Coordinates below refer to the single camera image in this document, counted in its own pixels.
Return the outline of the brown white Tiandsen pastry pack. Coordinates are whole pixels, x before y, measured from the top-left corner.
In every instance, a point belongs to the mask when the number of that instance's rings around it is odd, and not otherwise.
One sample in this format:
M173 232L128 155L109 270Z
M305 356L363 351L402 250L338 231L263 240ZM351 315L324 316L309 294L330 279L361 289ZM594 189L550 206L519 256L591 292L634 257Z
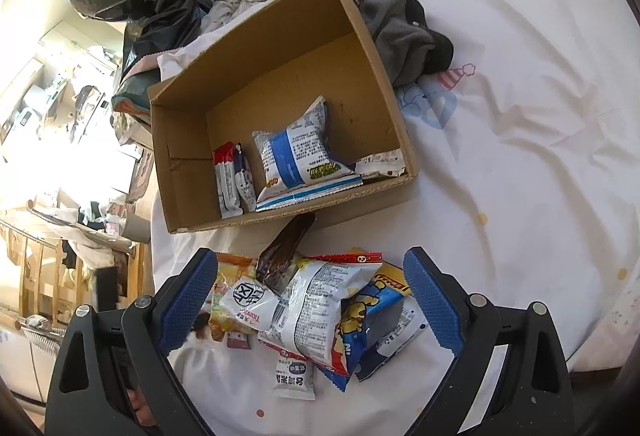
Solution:
M245 329L268 330L288 282L296 273L297 252L316 214L295 216L258 256L254 274L242 276L218 300L232 322Z

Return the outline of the wooden chair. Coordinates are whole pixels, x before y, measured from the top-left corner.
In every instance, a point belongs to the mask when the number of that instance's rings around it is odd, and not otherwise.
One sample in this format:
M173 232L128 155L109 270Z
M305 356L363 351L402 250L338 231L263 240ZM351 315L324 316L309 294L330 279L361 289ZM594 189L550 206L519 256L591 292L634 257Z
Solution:
M55 326L91 300L94 274L115 269L116 305L151 289L151 248L96 231L28 202L1 211L1 308L20 317L42 315Z

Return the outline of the small red clear snack packet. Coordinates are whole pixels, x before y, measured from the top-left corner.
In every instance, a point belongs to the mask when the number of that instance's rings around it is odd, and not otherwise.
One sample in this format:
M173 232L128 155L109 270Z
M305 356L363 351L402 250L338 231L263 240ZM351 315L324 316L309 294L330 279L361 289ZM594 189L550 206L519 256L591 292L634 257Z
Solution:
M250 350L250 337L241 332L228 332L226 344L231 349Z

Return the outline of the blue yellow bear snack bag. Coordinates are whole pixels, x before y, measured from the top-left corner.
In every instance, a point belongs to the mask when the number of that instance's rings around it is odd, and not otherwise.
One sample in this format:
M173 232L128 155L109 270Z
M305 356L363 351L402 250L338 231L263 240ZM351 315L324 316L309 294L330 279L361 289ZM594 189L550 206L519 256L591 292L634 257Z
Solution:
M342 393L393 359L427 328L401 269L384 263L369 283L346 300L337 325L332 364L322 373Z

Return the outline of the red FOOD rice cake packet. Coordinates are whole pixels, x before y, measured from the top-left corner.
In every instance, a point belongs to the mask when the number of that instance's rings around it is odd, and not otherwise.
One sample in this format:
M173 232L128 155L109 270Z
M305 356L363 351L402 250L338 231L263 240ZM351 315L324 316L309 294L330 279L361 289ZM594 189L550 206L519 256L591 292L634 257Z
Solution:
M273 393L280 398L314 401L314 366L289 354L281 354L276 365Z

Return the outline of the white red large chip bag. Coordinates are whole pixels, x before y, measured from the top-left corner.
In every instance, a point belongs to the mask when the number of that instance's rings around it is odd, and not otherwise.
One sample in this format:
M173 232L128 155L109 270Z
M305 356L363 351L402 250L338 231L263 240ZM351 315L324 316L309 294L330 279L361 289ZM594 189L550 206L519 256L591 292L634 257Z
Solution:
M340 334L343 303L355 297L381 266L378 253L348 253L341 260L299 258L271 326L258 338L345 375L346 349Z

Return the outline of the white printed bed sheet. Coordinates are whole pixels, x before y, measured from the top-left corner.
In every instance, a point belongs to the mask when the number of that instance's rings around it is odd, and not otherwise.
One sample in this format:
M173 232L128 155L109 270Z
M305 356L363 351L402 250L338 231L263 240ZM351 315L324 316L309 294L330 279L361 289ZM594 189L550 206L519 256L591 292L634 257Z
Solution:
M397 204L318 222L311 255L423 246L466 292L550 309L570 369L639 333L639 26L626 0L420 0L452 68L399 89L419 174ZM341 393L277 397L277 353L190 338L170 355L215 435L403 435L452 364L424 329Z

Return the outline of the navy white snack bar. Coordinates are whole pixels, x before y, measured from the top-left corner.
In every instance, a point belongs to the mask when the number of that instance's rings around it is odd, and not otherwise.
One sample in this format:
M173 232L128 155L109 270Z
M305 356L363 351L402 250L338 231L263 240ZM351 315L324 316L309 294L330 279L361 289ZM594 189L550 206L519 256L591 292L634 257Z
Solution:
M242 144L235 144L233 151L235 187L248 212L256 211L257 199L253 175L248 166Z

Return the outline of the small white snack packet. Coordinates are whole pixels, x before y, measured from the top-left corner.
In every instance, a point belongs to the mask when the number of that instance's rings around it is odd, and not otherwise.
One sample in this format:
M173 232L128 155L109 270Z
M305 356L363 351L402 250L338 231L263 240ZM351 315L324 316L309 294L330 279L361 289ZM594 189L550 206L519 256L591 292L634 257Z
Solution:
M354 171L363 180L396 178L405 174L406 162L402 151L394 149L364 156L356 162Z

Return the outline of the red white snack bar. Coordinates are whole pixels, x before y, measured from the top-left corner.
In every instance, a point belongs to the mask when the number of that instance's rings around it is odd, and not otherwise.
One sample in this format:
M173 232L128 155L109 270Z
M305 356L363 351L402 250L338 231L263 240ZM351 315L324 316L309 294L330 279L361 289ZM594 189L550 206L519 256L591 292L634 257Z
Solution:
M214 170L221 218L242 215L243 209L234 177L233 142L228 141L214 150Z

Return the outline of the blue white chip bag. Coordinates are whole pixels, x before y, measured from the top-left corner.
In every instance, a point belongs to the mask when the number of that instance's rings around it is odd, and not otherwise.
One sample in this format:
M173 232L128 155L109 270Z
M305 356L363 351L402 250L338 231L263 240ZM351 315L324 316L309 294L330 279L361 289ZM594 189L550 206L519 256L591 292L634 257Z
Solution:
M286 208L362 185L361 176L330 155L326 124L328 105L320 96L285 130L253 133L265 174L258 211Z

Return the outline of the teal orange pillow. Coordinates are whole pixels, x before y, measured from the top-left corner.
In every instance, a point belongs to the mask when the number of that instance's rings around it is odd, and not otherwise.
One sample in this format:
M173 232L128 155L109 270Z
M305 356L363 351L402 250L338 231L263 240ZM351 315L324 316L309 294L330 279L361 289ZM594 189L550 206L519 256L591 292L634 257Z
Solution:
M115 112L128 114L146 125L151 124L149 88L160 82L159 56L142 57L122 77L112 96Z

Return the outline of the brown cardboard box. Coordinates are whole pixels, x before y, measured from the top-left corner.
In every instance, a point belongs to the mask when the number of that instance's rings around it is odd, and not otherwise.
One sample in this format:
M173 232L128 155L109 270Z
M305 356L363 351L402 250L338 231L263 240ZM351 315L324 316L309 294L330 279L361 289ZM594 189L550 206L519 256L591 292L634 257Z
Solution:
M400 150L405 173L266 212L238 226L343 205L394 190L418 174L416 156L356 0L273 0L242 19L182 72L149 91L158 188L167 229L222 228L214 150L240 144L257 185L265 181L256 130L280 132L318 98L329 108L329 147L352 164Z

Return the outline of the grey cloth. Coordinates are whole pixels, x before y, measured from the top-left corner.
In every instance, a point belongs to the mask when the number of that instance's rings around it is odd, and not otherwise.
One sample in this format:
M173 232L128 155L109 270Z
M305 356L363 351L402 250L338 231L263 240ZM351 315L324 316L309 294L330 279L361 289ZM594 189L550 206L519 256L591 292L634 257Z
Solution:
M393 87L449 69L454 45L430 28L418 0L358 0L357 4Z

